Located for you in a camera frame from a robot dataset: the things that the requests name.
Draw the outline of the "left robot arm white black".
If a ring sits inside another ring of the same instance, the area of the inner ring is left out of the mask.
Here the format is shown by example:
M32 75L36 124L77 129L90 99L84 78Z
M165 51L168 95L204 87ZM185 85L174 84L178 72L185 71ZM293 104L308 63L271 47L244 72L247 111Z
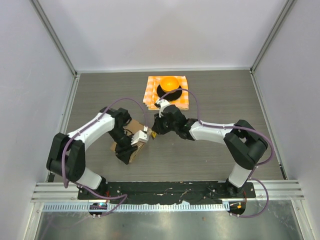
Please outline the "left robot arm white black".
M132 145L133 134L125 132L131 122L129 112L124 108L100 110L94 119L81 128L57 133L51 144L46 168L59 176L89 188L89 194L100 200L107 195L108 184L104 177L86 167L86 150L102 135L108 133L115 142L115 155L126 165L138 149Z

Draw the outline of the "brown cardboard express box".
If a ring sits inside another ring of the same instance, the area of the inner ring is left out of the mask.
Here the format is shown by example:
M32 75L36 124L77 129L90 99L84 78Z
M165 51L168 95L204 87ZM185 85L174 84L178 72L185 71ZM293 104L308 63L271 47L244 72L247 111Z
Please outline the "brown cardboard express box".
M137 120L132 119L126 126L116 127L115 129L110 131L109 135L114 140L114 137L115 137L115 135L117 133L126 133L127 135L129 135L129 134L133 134L134 135L139 130L147 132L148 128L146 126L144 126L143 124L141 124L140 122L138 122ZM136 156L142 150L142 148L144 147L145 144L146 143L139 142L139 143L133 145L133 146L137 146L137 150L135 151L136 152ZM116 148L116 142L114 140L114 142L111 145L110 149L115 152L115 148Z

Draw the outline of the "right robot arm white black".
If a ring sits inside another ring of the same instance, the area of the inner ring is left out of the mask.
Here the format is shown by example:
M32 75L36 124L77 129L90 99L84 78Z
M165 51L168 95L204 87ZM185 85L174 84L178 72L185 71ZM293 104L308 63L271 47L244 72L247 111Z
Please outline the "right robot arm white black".
M245 120L237 123L214 125L186 118L174 104L161 100L155 105L159 112L154 115L152 131L158 135L176 133L181 139L209 141L225 145L235 161L226 180L226 193L233 198L244 191L244 184L257 166L269 145Z

